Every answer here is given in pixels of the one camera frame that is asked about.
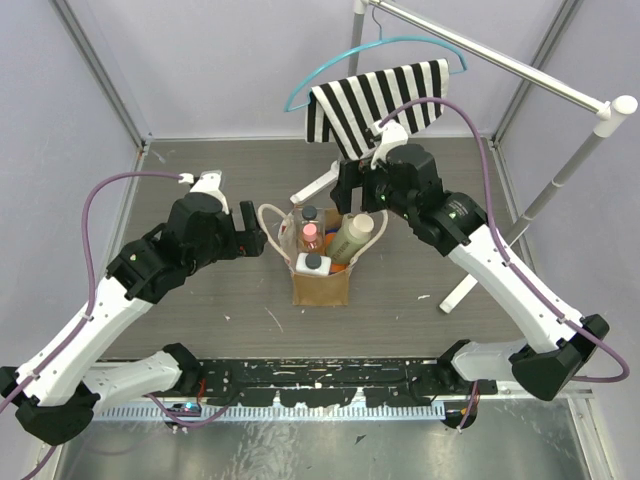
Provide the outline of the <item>orange bottle blue cap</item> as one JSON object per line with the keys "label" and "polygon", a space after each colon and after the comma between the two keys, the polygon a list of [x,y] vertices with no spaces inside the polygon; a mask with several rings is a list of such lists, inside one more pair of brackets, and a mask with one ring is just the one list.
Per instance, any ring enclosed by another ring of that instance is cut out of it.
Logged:
{"label": "orange bottle blue cap", "polygon": [[336,274],[347,268],[348,260],[344,260],[344,254],[340,252],[343,241],[338,236],[339,230],[329,230],[325,235],[325,255],[331,260],[330,274]]}

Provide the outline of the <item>clear square bottle grey cap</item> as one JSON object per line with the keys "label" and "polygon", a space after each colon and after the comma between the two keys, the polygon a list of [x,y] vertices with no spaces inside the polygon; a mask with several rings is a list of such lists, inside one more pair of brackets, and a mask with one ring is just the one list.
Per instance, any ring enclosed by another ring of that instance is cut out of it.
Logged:
{"label": "clear square bottle grey cap", "polygon": [[299,206],[294,209],[294,219],[298,226],[302,227],[307,223],[318,225],[325,224],[325,211],[323,208],[313,205]]}

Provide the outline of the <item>pink clear soap bottle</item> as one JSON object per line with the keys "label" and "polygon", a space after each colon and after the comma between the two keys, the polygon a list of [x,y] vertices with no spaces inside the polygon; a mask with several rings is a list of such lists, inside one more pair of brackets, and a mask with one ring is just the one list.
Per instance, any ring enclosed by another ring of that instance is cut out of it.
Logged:
{"label": "pink clear soap bottle", "polygon": [[298,250],[300,253],[324,252],[324,236],[317,223],[306,223],[302,226],[298,236]]}

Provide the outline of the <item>white square bottle grey cap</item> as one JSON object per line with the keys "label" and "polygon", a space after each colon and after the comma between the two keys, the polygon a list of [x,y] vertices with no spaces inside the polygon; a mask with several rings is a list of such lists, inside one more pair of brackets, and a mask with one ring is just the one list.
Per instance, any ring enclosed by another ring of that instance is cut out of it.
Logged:
{"label": "white square bottle grey cap", "polygon": [[295,271],[299,274],[325,277],[330,274],[331,259],[318,253],[300,253]]}

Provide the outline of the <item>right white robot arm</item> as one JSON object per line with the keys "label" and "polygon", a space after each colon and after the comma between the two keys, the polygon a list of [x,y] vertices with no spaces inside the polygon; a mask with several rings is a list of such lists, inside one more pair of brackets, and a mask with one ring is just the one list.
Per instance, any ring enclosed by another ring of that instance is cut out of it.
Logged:
{"label": "right white robot arm", "polygon": [[438,360],[438,379],[447,392],[462,393],[473,381],[515,381],[550,401],[608,333],[604,318],[583,316],[561,301],[501,236],[493,236],[485,211],[471,197],[444,188],[434,157],[422,146],[396,147],[378,165],[341,162],[330,193],[340,213],[350,212],[355,188],[362,190],[362,211],[388,210],[404,218],[419,240],[477,280],[524,336],[513,342],[456,342]]}

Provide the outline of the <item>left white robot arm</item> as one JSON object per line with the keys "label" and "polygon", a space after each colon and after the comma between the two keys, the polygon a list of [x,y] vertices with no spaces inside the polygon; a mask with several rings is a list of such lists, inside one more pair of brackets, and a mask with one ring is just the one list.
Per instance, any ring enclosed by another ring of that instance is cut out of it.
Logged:
{"label": "left white robot arm", "polygon": [[1,370],[1,394],[23,429],[51,446],[78,436],[99,413],[152,393],[194,393],[201,365],[182,344],[109,372],[93,371],[106,349],[171,290],[221,260],[258,257],[267,242],[250,201],[240,204],[243,229],[223,203],[188,193],[166,222],[127,243],[108,265],[94,301],[30,363]]}

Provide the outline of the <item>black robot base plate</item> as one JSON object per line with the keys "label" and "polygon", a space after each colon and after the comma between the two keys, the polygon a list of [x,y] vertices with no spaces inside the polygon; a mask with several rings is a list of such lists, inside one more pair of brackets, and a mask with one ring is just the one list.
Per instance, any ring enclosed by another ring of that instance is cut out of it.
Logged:
{"label": "black robot base plate", "polygon": [[429,406],[438,398],[467,396],[472,383],[432,359],[215,359],[201,363],[188,390],[157,397],[194,397],[211,406],[293,408],[347,406],[358,393],[368,408]]}

